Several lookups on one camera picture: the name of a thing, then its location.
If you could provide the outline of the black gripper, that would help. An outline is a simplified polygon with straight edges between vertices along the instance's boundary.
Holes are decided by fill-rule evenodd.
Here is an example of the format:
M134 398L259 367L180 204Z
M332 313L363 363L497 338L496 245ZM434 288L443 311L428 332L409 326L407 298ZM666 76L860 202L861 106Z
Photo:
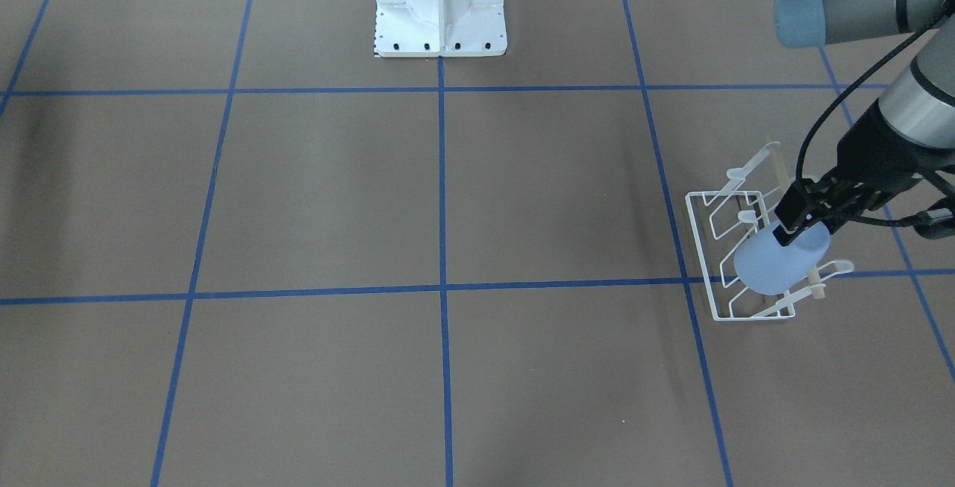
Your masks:
M784 192L774 208L775 242L788 247L816 225L833 234L834 219L864 219L922 181L953 200L942 172L953 173L953 123L898 121L874 103L839 140L835 167Z

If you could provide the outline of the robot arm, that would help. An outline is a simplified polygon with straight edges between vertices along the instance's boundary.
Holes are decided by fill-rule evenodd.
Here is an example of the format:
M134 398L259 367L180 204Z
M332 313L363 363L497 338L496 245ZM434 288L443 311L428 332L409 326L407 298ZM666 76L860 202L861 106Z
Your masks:
M894 37L898 44L823 110L799 148L797 177L775 207L773 240L848 222L953 234L953 0L774 0L775 34L788 48ZM910 46L916 54L840 138L818 179L805 155L825 120L877 70Z

